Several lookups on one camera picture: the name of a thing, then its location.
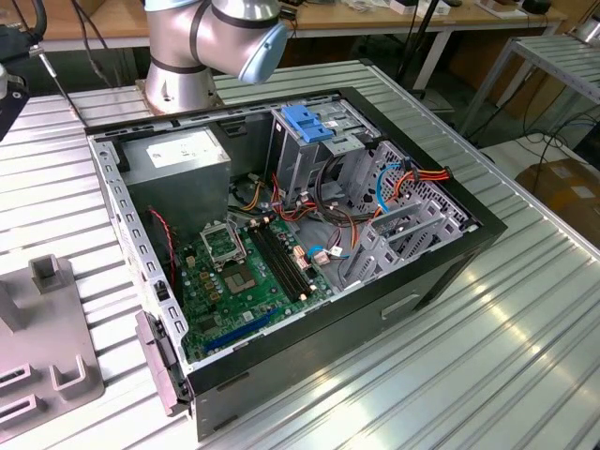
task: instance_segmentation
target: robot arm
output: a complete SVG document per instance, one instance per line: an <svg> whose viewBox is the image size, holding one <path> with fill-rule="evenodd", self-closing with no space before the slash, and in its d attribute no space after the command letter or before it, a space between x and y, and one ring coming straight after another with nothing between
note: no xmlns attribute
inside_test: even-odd
<svg viewBox="0 0 600 450"><path fill-rule="evenodd" d="M147 0L145 10L152 56L145 94L161 113L214 106L210 68L266 81L285 48L276 0Z"/></svg>

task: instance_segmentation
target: yellow wire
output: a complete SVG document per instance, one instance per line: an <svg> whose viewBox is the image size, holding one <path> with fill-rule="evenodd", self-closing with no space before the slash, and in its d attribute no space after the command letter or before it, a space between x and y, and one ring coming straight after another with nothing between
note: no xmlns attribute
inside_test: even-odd
<svg viewBox="0 0 600 450"><path fill-rule="evenodd" d="M242 206L240 209L243 209L244 211L249 211L256 206L256 203L258 203L258 201L259 201L259 193L260 193L262 185L263 185L262 181L259 181L256 184L256 189L254 190L254 197L252 198L252 202L250 202L246 206Z"/></svg>

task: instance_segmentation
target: wooden table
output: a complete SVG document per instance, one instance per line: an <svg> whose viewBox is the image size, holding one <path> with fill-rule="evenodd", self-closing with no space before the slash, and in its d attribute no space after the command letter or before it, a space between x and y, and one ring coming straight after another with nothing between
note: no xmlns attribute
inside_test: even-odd
<svg viewBox="0 0 600 450"><path fill-rule="evenodd" d="M34 14L30 2L18 0L25 18L33 23ZM71 13L68 0L64 0L68 14L61 19L50 18L43 47L49 51L82 50L82 33L75 16ZM8 11L2 22L18 22L8 0L0 0L0 8ZM297 27L289 22L290 37L322 38L333 36L361 36L408 33L413 16L397 14L388 8L375 8L370 12L357 12L342 4L333 6L304 4L298 8ZM462 7L454 7L447 16L434 17L427 29L437 33L427 59L414 85L423 89L427 85L446 42L454 31L495 30L505 28L544 27L545 35L554 34L566 16L551 8L546 16L530 16L518 19L499 19L475 5L473 0L464 0ZM105 37L108 45L115 48L148 46L148 24L140 0L107 0L92 16L92 20ZM416 18L415 28L421 22ZM99 48L97 39L90 40L92 48Z"/></svg>

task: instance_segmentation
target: metal workbench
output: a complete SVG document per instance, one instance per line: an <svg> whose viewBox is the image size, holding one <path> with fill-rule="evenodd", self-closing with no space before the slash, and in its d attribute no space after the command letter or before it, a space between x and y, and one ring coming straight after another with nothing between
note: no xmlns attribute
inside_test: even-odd
<svg viewBox="0 0 600 450"><path fill-rule="evenodd" d="M598 251L499 174L375 67L217 78L229 104L351 85L508 225L435 304L203 444L236 448L582 448L600 438ZM75 97L91 124L148 115L133 87ZM82 127L60 97L32 99L0 147L0 271L69 257L106 393L3 450L196 447L164 415L134 332L140 304Z"/></svg>
<svg viewBox="0 0 600 450"><path fill-rule="evenodd" d="M564 106L564 113L569 113L574 100L578 97L576 93L596 104L600 103L600 48L584 44L567 35L515 37L506 42L496 62L479 86L479 90L465 114L464 122L460 126L461 134L469 129L479 108L488 97L489 91L514 55L521 56L525 62L504 91L498 102L499 105L502 105L514 94L532 66L541 68L548 75L560 80L575 91L568 101L568 106Z"/></svg>

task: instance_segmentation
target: blue plastic clip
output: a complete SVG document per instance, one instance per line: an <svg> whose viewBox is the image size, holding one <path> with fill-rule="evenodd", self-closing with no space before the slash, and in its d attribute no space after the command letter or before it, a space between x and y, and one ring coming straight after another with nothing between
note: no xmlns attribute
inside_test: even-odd
<svg viewBox="0 0 600 450"><path fill-rule="evenodd" d="M306 106L293 105L281 108L283 116L290 125L300 133L307 143L324 141L334 135L334 132L324 127L317 114L310 112Z"/></svg>

